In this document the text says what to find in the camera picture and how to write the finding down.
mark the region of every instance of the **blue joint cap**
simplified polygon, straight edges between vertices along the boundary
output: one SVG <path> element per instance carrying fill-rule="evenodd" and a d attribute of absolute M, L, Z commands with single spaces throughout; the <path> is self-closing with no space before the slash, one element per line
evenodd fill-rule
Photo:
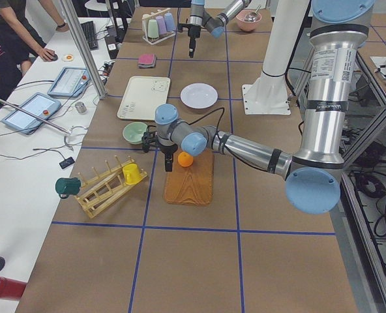
<path fill-rule="evenodd" d="M 340 199 L 338 181 L 320 168 L 299 168 L 286 179 L 286 196 L 300 211 L 321 214 Z"/>
<path fill-rule="evenodd" d="M 205 6 L 205 0 L 192 0 L 192 4 Z"/>
<path fill-rule="evenodd" d="M 206 138 L 199 132 L 187 135 L 181 142 L 181 149 L 192 157 L 198 156 L 206 148 Z"/>
<path fill-rule="evenodd" d="M 167 125 L 179 118 L 177 108 L 172 104 L 161 104 L 155 110 L 155 122 L 158 125 Z"/>
<path fill-rule="evenodd" d="M 224 28 L 222 26 L 219 26 L 212 30 L 211 35 L 214 36 L 215 38 L 219 38 L 223 33 L 224 33 Z"/>
<path fill-rule="evenodd" d="M 376 0 L 313 0 L 313 15 L 323 23 L 340 24 L 359 18 Z"/>

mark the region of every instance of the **pink bowl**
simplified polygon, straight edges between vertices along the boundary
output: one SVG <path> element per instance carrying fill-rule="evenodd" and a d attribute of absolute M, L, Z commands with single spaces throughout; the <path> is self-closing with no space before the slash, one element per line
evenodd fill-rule
<path fill-rule="evenodd" d="M 254 12 L 255 10 L 242 10 L 238 15 L 235 17 L 237 20 L 237 25 L 240 30 L 242 31 L 253 31 L 255 28 L 257 28 L 258 24 L 261 22 L 261 14 L 258 13 L 257 19 L 255 22 L 246 22 L 244 21 L 245 16 L 248 13 Z"/>

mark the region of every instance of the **green bowl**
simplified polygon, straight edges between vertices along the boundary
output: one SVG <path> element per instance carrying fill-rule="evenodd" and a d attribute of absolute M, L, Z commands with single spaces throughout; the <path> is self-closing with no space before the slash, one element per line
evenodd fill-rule
<path fill-rule="evenodd" d="M 128 124 L 123 129 L 124 139 L 132 145 L 139 145 L 142 143 L 143 133 L 147 130 L 147 124 L 142 122 L 133 122 Z"/>

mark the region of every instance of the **keyboard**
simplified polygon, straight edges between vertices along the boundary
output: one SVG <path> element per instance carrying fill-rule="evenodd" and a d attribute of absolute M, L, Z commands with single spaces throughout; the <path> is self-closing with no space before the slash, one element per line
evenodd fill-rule
<path fill-rule="evenodd" d="M 80 24 L 83 29 L 84 37 L 86 38 L 87 43 L 89 44 L 90 50 L 98 49 L 97 36 L 95 30 L 95 23 L 93 21 L 88 21 Z"/>

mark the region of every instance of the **person's arm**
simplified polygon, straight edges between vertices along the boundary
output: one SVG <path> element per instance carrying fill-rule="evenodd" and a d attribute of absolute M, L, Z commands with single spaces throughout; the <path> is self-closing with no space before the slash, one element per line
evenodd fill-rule
<path fill-rule="evenodd" d="M 16 17 L 12 7 L 0 8 L 0 15 L 16 34 L 45 61 L 51 61 L 54 51 L 41 47 Z"/>
<path fill-rule="evenodd" d="M 30 60 L 25 60 L 21 63 L 21 72 L 22 76 L 25 76 L 26 72 L 31 68 L 32 62 Z"/>
<path fill-rule="evenodd" d="M 53 4 L 52 0 L 38 0 L 41 6 L 44 8 L 44 10 L 48 13 L 48 15 L 51 16 L 51 18 L 54 20 L 54 22 L 57 24 L 57 31 L 65 32 L 68 31 L 70 28 L 68 25 L 64 22 L 64 18 L 61 17 L 60 13 L 58 13 L 57 8 Z"/>

